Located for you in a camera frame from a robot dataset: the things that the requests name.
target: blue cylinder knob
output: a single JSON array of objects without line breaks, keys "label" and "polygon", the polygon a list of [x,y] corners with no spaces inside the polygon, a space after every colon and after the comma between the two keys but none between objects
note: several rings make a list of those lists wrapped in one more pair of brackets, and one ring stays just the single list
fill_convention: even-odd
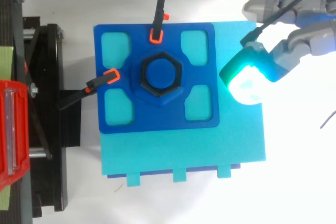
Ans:
[{"label": "blue cylinder knob", "polygon": [[173,84],[176,78],[176,70],[169,60],[157,59],[148,65],[146,77],[151,86],[157,89],[165,89]]}]

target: black hex nut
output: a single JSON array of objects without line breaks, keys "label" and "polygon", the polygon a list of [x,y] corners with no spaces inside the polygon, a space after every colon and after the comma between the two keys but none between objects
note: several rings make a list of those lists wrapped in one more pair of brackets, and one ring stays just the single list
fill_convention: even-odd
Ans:
[{"label": "black hex nut", "polygon": [[[158,59],[166,59],[170,61],[176,71],[176,77],[174,82],[169,87],[164,89],[158,89],[156,87],[153,87],[152,85],[150,85],[146,77],[147,67],[150,65],[150,63]],[[147,91],[151,92],[156,97],[162,97],[166,94],[169,94],[179,89],[181,87],[181,79],[182,79],[182,64],[165,52],[160,52],[156,55],[152,55],[142,61],[140,72],[140,85]]]}]

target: black clamp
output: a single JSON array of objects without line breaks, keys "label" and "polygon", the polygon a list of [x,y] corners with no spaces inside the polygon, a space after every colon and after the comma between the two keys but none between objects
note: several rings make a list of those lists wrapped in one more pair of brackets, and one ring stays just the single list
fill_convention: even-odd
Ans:
[{"label": "black clamp", "polygon": [[163,38],[163,30],[162,30],[162,23],[164,20],[169,20],[169,15],[164,13],[165,0],[157,0],[156,10],[154,15],[153,25],[154,27],[151,29],[150,34],[150,42],[154,44],[160,44]]},{"label": "black clamp", "polygon": [[57,108],[59,110],[64,110],[67,107],[73,105],[74,103],[80,101],[81,99],[88,97],[97,93],[97,89],[99,86],[104,84],[112,84],[116,81],[120,80],[120,74],[117,69],[113,68],[106,71],[102,76],[97,77],[91,81],[86,83],[87,87],[79,90],[78,92],[66,97],[62,101],[57,104]]}]

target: black cable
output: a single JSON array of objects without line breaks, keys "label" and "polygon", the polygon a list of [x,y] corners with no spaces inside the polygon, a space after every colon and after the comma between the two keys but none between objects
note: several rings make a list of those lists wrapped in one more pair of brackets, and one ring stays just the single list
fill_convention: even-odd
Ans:
[{"label": "black cable", "polygon": [[334,112],[327,118],[327,120],[321,125],[320,129],[323,128],[323,127],[329,122],[329,120],[330,120],[334,115],[336,115],[336,111],[334,111]]},{"label": "black cable", "polygon": [[241,41],[241,45],[243,47],[246,46],[248,42],[256,41],[259,35],[263,32],[265,28],[267,28],[269,25],[273,24],[273,22],[277,21],[282,15],[284,15],[286,12],[291,10],[294,6],[299,4],[302,0],[294,0],[289,5],[285,6],[284,8],[280,9],[277,13],[275,13],[273,16],[269,17],[262,26],[257,27],[253,31],[249,32]]}]

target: red container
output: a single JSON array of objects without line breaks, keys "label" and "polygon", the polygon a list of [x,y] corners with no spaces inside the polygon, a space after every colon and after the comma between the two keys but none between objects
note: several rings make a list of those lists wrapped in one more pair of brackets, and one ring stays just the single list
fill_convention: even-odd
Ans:
[{"label": "red container", "polygon": [[29,168],[28,88],[0,81],[0,191]]}]

